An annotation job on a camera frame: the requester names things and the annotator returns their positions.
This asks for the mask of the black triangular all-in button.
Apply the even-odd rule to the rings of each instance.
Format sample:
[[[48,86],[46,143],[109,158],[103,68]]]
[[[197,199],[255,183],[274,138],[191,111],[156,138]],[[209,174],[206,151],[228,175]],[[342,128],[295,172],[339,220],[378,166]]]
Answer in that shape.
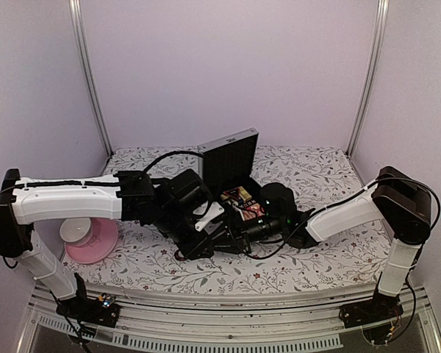
[[[223,195],[226,198],[232,199],[232,200],[234,200],[236,202],[243,200],[239,188],[234,188],[234,189],[231,189],[231,190],[224,191]]]

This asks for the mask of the aluminium poker case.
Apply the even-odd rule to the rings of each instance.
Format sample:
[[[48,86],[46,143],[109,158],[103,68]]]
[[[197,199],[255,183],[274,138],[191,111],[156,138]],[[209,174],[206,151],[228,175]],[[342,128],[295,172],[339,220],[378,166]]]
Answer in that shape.
[[[198,146],[203,158],[198,172],[211,191],[214,200],[233,207],[248,207],[259,202],[260,186],[251,177],[259,132],[251,127]],[[243,204],[222,197],[222,193],[243,186],[252,199]]]

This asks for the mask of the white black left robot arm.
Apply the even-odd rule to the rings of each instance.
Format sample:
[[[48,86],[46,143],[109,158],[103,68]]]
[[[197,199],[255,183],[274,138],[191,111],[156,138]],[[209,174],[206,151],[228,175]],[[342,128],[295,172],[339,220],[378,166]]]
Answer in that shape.
[[[43,244],[35,224],[78,218],[138,221],[153,225],[196,260],[212,256],[206,226],[224,208],[199,175],[188,169],[173,179],[152,179],[145,171],[123,171],[86,179],[32,179],[17,169],[0,190],[0,256],[23,265],[79,319],[95,311],[83,281],[64,268]]]

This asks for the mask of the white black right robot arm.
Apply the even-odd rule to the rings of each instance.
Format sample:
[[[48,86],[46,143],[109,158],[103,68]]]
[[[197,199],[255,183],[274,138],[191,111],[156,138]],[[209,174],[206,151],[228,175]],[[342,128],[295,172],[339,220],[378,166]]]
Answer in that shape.
[[[241,254],[252,255],[254,241],[281,236],[280,247],[315,248],[334,236],[360,226],[380,223],[390,248],[376,282],[377,295],[365,305],[365,314],[380,321],[394,307],[406,277],[415,267],[423,245],[440,218],[440,200],[427,185],[387,166],[355,194],[320,208],[300,211],[293,191],[273,182],[259,191],[261,215],[244,221],[230,208],[227,235]]]

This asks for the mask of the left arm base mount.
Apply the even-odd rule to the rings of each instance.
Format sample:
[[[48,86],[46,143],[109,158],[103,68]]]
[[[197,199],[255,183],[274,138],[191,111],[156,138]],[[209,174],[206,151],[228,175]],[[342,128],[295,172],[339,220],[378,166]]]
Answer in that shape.
[[[79,323],[95,324],[115,328],[119,319],[121,306],[116,297],[103,293],[96,298],[87,295],[85,286],[78,288],[76,296],[71,299],[57,300],[57,314],[77,320]]]

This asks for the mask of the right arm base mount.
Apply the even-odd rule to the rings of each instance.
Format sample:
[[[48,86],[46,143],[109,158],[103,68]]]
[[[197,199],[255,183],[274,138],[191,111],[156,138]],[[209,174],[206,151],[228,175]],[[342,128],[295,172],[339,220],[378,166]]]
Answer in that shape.
[[[399,295],[387,296],[380,293],[379,284],[380,280],[375,286],[371,299],[340,307],[339,319],[344,323],[345,328],[397,318],[404,313]]]

